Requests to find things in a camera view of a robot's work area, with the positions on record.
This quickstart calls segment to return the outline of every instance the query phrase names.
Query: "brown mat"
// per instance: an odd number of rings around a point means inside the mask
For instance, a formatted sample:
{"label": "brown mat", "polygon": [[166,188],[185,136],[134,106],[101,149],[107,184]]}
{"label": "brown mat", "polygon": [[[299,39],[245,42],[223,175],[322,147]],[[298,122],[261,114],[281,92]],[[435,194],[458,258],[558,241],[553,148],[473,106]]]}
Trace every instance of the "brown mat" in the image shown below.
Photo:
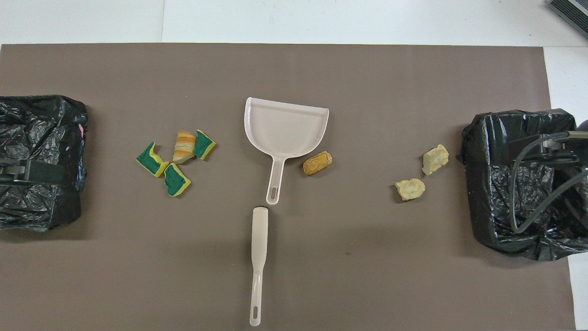
{"label": "brown mat", "polygon": [[[541,48],[387,45],[3,45],[0,94],[89,108],[83,216],[0,233],[1,330],[245,330],[252,209],[270,158],[245,136],[249,96],[330,108],[307,177],[289,160],[270,208],[260,330],[573,329],[567,260],[478,244],[454,156],[480,112],[550,108]],[[218,142],[168,197],[135,157],[177,130]],[[437,144],[450,163],[401,203]]]}

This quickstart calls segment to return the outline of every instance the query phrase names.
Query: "black cable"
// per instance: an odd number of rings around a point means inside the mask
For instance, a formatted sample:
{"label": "black cable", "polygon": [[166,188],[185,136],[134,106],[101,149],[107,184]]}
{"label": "black cable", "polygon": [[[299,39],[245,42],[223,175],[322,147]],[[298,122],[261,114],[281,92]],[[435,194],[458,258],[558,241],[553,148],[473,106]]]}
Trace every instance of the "black cable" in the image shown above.
{"label": "black cable", "polygon": [[518,170],[520,163],[523,161],[523,158],[529,153],[529,151],[531,151],[533,148],[540,145],[544,141],[564,140],[567,137],[569,137],[569,135],[570,134],[567,131],[565,131],[565,132],[549,134],[549,135],[546,135],[545,137],[541,137],[541,138],[531,142],[529,145],[525,146],[525,148],[523,148],[523,150],[519,153],[519,156],[517,156],[517,158],[515,159],[514,164],[513,164],[512,168],[510,169],[509,201],[508,201],[509,202],[510,227],[512,228],[514,233],[521,233],[521,232],[525,231],[529,227],[529,225],[531,225],[531,223],[533,223],[534,219],[539,215],[539,213],[541,213],[547,207],[547,205],[549,205],[549,203],[551,201],[553,201],[561,192],[565,191],[566,189],[568,189],[573,184],[575,184],[576,182],[579,181],[579,180],[576,180],[572,183],[572,180],[574,180],[576,177],[581,178],[581,176],[580,176],[581,174],[588,173],[588,171],[582,172],[582,173],[574,176],[572,179],[568,180],[567,182],[565,182],[560,187],[558,187],[555,191],[553,191],[551,194],[549,194],[549,196],[542,203],[540,203],[537,208],[535,208],[535,211],[529,217],[527,217],[527,219],[524,221],[523,224],[521,224],[520,227],[518,227],[516,225],[515,182],[516,182],[516,171]]}

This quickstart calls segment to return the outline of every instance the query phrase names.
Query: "bin covered with black bag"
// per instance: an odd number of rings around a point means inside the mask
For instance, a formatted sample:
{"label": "bin covered with black bag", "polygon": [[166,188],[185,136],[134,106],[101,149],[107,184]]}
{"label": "bin covered with black bag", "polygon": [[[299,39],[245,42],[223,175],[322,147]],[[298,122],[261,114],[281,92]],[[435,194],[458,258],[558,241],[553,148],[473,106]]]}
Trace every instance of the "bin covered with black bag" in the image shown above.
{"label": "bin covered with black bag", "polygon": [[[45,231],[79,218],[87,117],[61,95],[0,97],[0,229]],[[30,177],[13,180],[25,164]]]}
{"label": "bin covered with black bag", "polygon": [[[539,220],[516,234],[509,223],[508,180],[513,159],[509,143],[538,134],[575,130],[574,117],[561,110],[519,110],[479,114],[462,133],[457,156],[464,164],[470,219],[477,241],[509,256],[553,261],[588,251],[588,181],[564,191]],[[582,172],[531,162],[517,171],[515,209],[524,220],[555,188]]]}

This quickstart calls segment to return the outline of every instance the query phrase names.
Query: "white dustpan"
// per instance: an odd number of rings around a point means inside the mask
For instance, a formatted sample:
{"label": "white dustpan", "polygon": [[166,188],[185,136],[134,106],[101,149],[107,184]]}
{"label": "white dustpan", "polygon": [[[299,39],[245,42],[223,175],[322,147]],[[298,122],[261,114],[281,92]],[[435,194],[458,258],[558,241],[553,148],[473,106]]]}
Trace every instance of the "white dustpan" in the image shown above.
{"label": "white dustpan", "polygon": [[329,109],[249,97],[245,133],[258,150],[273,159],[266,201],[278,203],[284,162],[310,153],[325,134]]}

